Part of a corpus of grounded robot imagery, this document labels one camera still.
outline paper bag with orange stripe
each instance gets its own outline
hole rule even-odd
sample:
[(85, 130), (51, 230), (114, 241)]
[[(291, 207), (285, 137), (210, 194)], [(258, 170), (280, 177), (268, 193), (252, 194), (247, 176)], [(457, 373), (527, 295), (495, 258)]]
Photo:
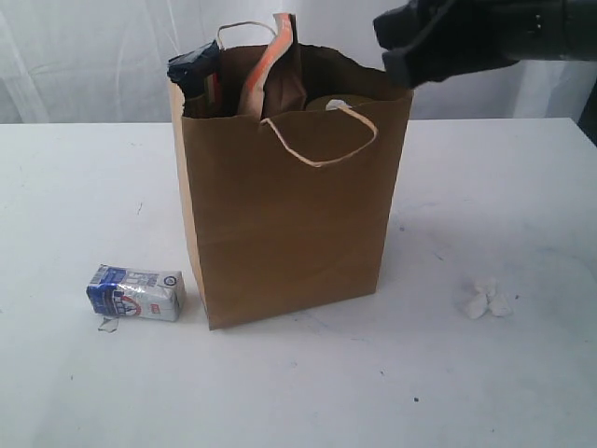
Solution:
[[(219, 38), (218, 108), (171, 84), (187, 248), (210, 329), (375, 292), (411, 92), (277, 15)], [(220, 31), (239, 23), (227, 25)]]

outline white table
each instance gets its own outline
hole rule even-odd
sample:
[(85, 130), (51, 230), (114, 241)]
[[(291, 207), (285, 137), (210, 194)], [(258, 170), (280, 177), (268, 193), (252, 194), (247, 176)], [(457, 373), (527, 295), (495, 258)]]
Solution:
[[(213, 332), (169, 124), (0, 148), (2, 447), (597, 443), (597, 148), (570, 120), (411, 122), (379, 293)], [(99, 332), (100, 263), (182, 269), (181, 320)], [(491, 276), (514, 315), (469, 320)]]

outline white tabletop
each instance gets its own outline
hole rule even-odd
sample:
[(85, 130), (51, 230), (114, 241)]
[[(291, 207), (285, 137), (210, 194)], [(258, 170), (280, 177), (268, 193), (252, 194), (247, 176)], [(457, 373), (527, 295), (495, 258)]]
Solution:
[[(213, 332), (169, 124), (0, 148), (0, 446), (595, 446), (597, 148), (572, 121), (411, 122), (378, 294)], [(182, 270), (180, 321), (98, 331), (100, 263)], [(487, 277), (514, 315), (462, 313)]]

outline paper bag handle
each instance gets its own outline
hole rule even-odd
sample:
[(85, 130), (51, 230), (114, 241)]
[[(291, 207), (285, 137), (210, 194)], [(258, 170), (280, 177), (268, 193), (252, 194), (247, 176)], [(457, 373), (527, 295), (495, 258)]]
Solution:
[(260, 21), (239, 21), (237, 23), (232, 23), (230, 25), (222, 25), (217, 29), (217, 33), (215, 34), (215, 41), (217, 42), (217, 45), (220, 47), (220, 49), (225, 49), (224, 44), (222, 43), (222, 38), (220, 36), (220, 33), (222, 32), (222, 30), (228, 30), (229, 28), (236, 28), (237, 26), (244, 26), (244, 25), (261, 26), (263, 28), (270, 30), (271, 34), (274, 37), (277, 36), (277, 34), (273, 28), (271, 28), (269, 25), (266, 25), (265, 23), (262, 23)]
[(347, 159), (350, 159), (351, 157), (355, 156), (356, 154), (361, 152), (363, 149), (365, 149), (366, 147), (371, 145), (380, 133), (377, 129), (377, 126), (375, 126), (375, 124), (373, 124), (373, 121), (371, 121), (367, 117), (362, 116), (358, 112), (353, 111), (351, 108), (346, 107), (345, 105), (341, 105), (340, 107), (338, 107), (338, 109), (341, 110), (342, 112), (344, 112), (345, 114), (349, 115), (350, 117), (353, 117), (354, 119), (358, 119), (361, 123), (363, 123), (365, 126), (367, 126), (371, 130), (371, 133), (373, 133), (373, 136), (371, 137), (371, 139), (368, 142), (366, 142), (363, 146), (355, 149), (353, 152), (349, 152), (348, 154), (346, 154), (342, 157), (338, 157), (337, 159), (334, 159), (331, 161), (312, 161), (311, 159), (307, 159), (305, 156), (301, 156), (300, 154), (297, 153), (297, 151), (295, 151), (292, 147), (290, 147), (288, 145), (288, 143), (282, 136), (282, 133), (280, 133), (280, 130), (278, 129), (278, 127), (274, 124), (274, 122), (271, 119), (263, 119), (261, 121), (261, 124), (262, 125), (269, 124), (271, 126), (272, 130), (275, 132), (278, 139), (280, 140), (280, 143), (282, 143), (282, 146), (284, 147), (284, 149), (286, 151), (288, 151), (289, 154), (296, 157), (297, 159), (299, 159), (306, 165), (312, 166), (313, 168), (322, 168), (324, 166), (335, 165), (336, 163), (346, 161)]

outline white backdrop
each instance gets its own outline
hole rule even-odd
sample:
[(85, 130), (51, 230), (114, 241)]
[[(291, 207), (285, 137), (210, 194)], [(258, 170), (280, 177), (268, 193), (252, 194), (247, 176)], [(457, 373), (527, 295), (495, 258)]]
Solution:
[[(299, 39), (381, 66), (372, 20), (405, 0), (0, 0), (0, 122), (168, 121), (165, 64), (218, 25), (295, 12)], [(233, 30), (230, 45), (265, 43)], [(417, 90), (412, 117), (578, 119), (595, 63), (519, 63)]]

